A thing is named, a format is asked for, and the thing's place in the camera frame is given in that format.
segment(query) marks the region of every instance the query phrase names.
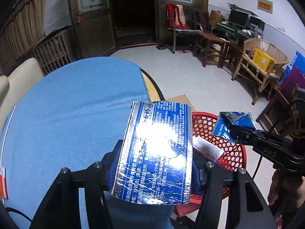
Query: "purple box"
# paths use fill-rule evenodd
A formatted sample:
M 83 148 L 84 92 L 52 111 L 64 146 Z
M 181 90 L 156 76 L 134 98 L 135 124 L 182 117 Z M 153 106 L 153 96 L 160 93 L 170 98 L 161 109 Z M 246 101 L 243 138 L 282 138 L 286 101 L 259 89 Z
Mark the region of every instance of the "purple box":
M 288 99 L 292 100 L 292 93 L 295 87 L 305 89 L 305 74 L 294 65 L 287 77 L 281 82 L 280 88 Z

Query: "beige sofa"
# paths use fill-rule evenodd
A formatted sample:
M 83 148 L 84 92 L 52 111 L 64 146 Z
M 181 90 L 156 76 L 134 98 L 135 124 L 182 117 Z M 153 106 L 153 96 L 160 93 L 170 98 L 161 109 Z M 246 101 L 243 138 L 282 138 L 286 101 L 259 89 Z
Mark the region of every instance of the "beige sofa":
M 0 76 L 0 129 L 21 97 L 44 77 L 36 59 L 19 65 L 10 75 Z

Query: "dark doorway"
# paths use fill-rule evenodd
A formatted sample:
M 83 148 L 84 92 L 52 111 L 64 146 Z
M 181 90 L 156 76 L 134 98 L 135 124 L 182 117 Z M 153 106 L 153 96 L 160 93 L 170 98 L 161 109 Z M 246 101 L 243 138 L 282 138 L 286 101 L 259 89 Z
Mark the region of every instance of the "dark doorway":
M 155 43 L 155 0 L 112 0 L 118 47 Z

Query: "cardboard box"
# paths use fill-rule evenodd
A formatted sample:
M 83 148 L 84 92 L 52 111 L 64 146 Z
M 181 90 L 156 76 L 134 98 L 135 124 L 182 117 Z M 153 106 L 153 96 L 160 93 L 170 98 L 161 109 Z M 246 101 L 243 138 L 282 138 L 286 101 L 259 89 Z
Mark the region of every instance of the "cardboard box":
M 256 49 L 252 61 L 265 72 L 268 70 L 270 64 L 276 62 L 274 58 L 261 51 L 260 49 Z
M 215 27 L 217 22 L 221 22 L 224 19 L 220 11 L 212 10 L 209 16 L 209 25 Z
M 192 112 L 196 112 L 196 109 L 193 107 L 191 102 L 187 99 L 185 95 L 179 95 L 172 98 L 165 99 L 167 102 L 177 102 L 177 103 L 184 103 L 191 106 Z

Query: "gray floor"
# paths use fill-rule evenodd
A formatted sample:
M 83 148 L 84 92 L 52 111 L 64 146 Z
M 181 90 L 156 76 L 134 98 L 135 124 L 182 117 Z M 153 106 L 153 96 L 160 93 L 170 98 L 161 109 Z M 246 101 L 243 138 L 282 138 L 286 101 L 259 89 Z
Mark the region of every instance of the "gray floor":
M 121 58 L 139 65 L 157 83 L 165 98 L 186 95 L 197 111 L 218 115 L 220 111 L 251 112 L 255 120 L 268 104 L 261 97 L 254 106 L 252 95 L 238 82 L 231 81 L 231 73 L 218 69 L 211 62 L 203 68 L 201 62 L 191 53 L 176 54 L 169 50 L 159 51 L 155 46 L 119 50 L 112 57 Z M 246 146 L 247 171 L 253 175 L 259 155 Z M 274 170 L 272 163 L 263 159 L 255 182 L 265 199 L 269 192 Z M 219 221 L 220 229 L 225 228 L 228 198 L 222 202 Z M 197 211 L 189 214 L 195 220 Z

